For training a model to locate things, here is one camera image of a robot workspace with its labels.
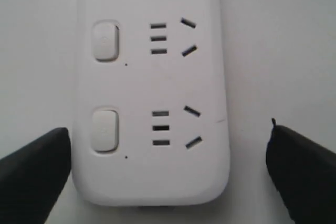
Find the white background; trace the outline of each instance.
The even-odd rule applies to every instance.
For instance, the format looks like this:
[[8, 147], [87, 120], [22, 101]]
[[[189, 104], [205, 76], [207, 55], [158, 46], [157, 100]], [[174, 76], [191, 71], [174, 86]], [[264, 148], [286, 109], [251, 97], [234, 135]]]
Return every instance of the white background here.
[[[232, 172], [205, 206], [111, 209], [70, 179], [53, 223], [292, 223], [266, 171], [270, 118], [336, 152], [336, 0], [222, 0]], [[0, 0], [0, 157], [71, 128], [76, 0]]]

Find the white button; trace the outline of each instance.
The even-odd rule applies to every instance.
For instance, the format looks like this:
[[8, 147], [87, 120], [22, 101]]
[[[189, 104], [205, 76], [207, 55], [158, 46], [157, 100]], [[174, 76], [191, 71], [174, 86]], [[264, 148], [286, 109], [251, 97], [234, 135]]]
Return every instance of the white button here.
[[109, 152], [119, 144], [118, 114], [115, 111], [96, 111], [93, 114], [91, 146], [97, 152]]
[[113, 22], [99, 22], [92, 31], [93, 55], [99, 61], [113, 61], [119, 56], [119, 29]]

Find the horizontal socket slot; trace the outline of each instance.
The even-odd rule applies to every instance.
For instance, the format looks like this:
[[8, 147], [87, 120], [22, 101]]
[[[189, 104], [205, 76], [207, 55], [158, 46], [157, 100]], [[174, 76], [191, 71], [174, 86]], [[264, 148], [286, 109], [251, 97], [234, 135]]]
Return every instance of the horizontal socket slot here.
[[152, 49], [151, 54], [153, 54], [153, 55], [166, 55], [167, 54], [167, 49], [166, 48]]
[[167, 41], [167, 36], [152, 36], [151, 41]]
[[192, 22], [188, 19], [182, 18], [181, 23], [188, 26], [188, 27], [191, 27], [191, 28], [194, 28], [194, 29], [196, 28], [196, 23], [194, 23], [194, 22]]
[[190, 143], [187, 143], [185, 147], [187, 147], [187, 149], [189, 150], [190, 148], [194, 147], [195, 145], [199, 144], [202, 141], [203, 139], [199, 136], [198, 138], [192, 140]]
[[169, 125], [154, 125], [153, 131], [169, 131], [170, 126]]
[[162, 111], [153, 111], [152, 116], [157, 117], [157, 116], [169, 116], [169, 111], [162, 110]]
[[170, 140], [153, 140], [154, 146], [169, 146]]
[[198, 112], [197, 110], [194, 110], [194, 109], [190, 108], [189, 106], [184, 107], [184, 110], [185, 110], [186, 112], [188, 112], [188, 113], [190, 113], [190, 114], [196, 116], [196, 117], [200, 117], [200, 116], [201, 116], [201, 113], [200, 113], [200, 112]]
[[188, 56], [189, 54], [191, 54], [192, 52], [196, 51], [198, 48], [196, 45], [193, 45], [192, 47], [189, 47], [187, 50], [185, 50], [184, 52], [182, 52], [183, 57]]
[[152, 23], [151, 24], [151, 29], [163, 29], [163, 28], [167, 28], [166, 23]]

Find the black foam pad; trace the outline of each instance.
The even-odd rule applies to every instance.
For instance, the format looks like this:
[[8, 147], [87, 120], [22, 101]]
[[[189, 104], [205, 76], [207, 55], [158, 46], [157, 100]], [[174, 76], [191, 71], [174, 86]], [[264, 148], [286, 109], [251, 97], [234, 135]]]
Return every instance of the black foam pad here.
[[71, 169], [67, 129], [55, 129], [0, 160], [0, 223], [44, 223]]
[[296, 224], [336, 223], [336, 155], [308, 138], [276, 125], [266, 164]]

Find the electrical outlet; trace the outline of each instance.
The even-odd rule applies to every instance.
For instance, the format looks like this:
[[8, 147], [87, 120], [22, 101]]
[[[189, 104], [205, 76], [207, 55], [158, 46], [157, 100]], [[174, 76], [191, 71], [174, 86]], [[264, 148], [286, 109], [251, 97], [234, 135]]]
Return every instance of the electrical outlet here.
[[78, 0], [72, 173], [106, 206], [195, 205], [226, 187], [219, 0]]

